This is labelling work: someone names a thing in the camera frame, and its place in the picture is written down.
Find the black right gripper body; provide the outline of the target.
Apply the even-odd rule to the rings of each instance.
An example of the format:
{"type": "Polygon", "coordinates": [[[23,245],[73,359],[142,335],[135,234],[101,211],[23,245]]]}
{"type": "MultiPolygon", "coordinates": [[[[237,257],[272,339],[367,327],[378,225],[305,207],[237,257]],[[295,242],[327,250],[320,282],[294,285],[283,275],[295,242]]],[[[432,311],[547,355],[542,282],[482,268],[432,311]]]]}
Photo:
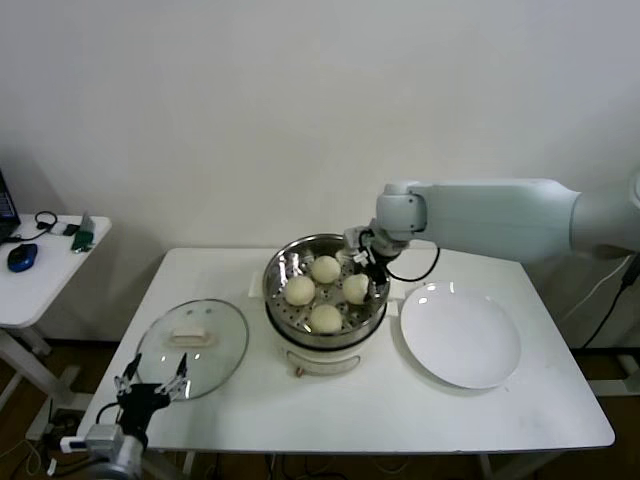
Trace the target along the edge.
{"type": "Polygon", "coordinates": [[[384,270],[393,260],[393,245],[380,232],[365,228],[357,236],[358,251],[364,256],[363,265],[384,270]]]}

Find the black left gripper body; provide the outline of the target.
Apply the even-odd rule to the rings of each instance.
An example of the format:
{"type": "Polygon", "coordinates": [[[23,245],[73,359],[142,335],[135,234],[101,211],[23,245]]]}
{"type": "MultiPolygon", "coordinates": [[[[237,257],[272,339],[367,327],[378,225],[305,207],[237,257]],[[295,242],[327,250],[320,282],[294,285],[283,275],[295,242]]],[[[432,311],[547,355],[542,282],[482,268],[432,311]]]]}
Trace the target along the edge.
{"type": "Polygon", "coordinates": [[[162,391],[158,383],[139,383],[129,391],[119,393],[117,402],[122,409],[118,420],[125,435],[145,435],[156,411],[168,407],[170,396],[162,391]]]}

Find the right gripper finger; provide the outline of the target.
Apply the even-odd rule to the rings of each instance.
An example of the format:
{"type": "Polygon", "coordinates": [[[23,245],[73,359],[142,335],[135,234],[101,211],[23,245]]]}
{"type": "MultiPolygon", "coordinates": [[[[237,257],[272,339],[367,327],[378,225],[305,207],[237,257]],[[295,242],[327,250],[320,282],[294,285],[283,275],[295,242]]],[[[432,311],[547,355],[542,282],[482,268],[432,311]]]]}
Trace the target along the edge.
{"type": "Polygon", "coordinates": [[[389,294],[389,277],[383,264],[369,264],[366,267],[369,285],[366,298],[371,301],[386,301],[389,294]]]}

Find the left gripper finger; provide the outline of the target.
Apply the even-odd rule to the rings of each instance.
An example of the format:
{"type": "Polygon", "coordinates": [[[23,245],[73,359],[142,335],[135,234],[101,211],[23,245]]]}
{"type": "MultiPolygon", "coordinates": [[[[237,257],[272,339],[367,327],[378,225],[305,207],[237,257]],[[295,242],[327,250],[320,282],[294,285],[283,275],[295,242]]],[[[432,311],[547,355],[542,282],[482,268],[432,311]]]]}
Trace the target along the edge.
{"type": "Polygon", "coordinates": [[[184,396],[188,386],[188,355],[184,353],[178,364],[175,375],[158,388],[158,393],[169,398],[184,396]]]}
{"type": "Polygon", "coordinates": [[[135,357],[127,364],[121,375],[114,377],[114,385],[117,395],[124,395],[131,391],[132,381],[136,375],[142,354],[137,353],[135,357]]]}

